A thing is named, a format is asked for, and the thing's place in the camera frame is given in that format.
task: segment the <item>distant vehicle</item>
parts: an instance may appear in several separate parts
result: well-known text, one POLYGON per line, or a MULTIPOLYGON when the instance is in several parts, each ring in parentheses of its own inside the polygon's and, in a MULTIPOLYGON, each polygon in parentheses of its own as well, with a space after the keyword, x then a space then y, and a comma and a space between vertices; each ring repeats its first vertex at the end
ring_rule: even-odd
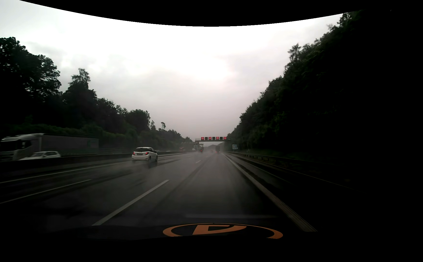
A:
POLYGON ((0 162, 30 157, 35 152, 98 154, 98 138, 35 133, 5 137, 0 141, 0 162))
POLYGON ((43 151, 35 152, 30 157, 21 158, 20 160, 30 160, 30 159, 47 159, 47 158, 60 158, 61 155, 56 151, 43 151))
POLYGON ((151 147, 137 147, 132 153, 132 163, 146 161, 148 165, 158 163, 158 154, 151 147))

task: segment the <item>car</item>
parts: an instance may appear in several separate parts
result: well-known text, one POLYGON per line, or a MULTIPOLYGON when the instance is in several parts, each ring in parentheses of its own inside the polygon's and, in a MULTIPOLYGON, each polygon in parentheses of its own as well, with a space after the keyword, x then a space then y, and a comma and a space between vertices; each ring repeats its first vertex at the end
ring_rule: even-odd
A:
POLYGON ((20 160, 31 160, 31 159, 47 159, 47 158, 60 158, 61 155, 56 151, 42 151, 35 152, 31 156, 22 158, 20 160))
POLYGON ((158 163, 158 154, 152 147, 137 147, 132 153, 132 163, 146 161, 148 165, 158 163))

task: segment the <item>truck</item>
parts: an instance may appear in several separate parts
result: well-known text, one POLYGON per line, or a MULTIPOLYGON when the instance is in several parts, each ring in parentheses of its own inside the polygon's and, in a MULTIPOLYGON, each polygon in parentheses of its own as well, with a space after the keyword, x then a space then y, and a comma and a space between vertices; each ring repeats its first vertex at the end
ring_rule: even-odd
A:
POLYGON ((98 154, 98 138, 35 133, 5 137, 0 141, 0 162, 15 161, 34 152, 57 151, 61 155, 98 154))

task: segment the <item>cloud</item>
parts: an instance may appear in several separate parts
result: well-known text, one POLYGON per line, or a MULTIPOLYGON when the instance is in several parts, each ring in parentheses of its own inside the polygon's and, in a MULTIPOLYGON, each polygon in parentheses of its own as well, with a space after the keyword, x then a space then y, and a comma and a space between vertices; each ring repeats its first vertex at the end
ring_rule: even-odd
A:
POLYGON ((0 0, 0 37, 14 36, 31 53, 50 57, 61 72, 61 91, 85 68, 99 98, 147 110, 156 123, 195 139, 232 132, 268 81, 283 74, 290 47, 320 38, 340 16, 178 27, 0 0))

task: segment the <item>black border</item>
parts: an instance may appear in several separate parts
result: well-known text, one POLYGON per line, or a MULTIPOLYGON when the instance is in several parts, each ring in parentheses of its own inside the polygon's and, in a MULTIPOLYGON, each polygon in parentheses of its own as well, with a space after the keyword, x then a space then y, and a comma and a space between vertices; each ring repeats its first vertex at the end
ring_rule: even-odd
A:
POLYGON ((228 27, 276 24, 339 15, 363 9, 364 5, 335 5, 316 3, 314 7, 296 2, 275 2, 262 6, 257 2, 230 4, 213 2, 174 2, 148 3, 130 1, 87 2, 87 1, 42 1, 23 0, 32 4, 46 6, 79 14, 92 15, 122 21, 139 23, 195 26, 228 27))

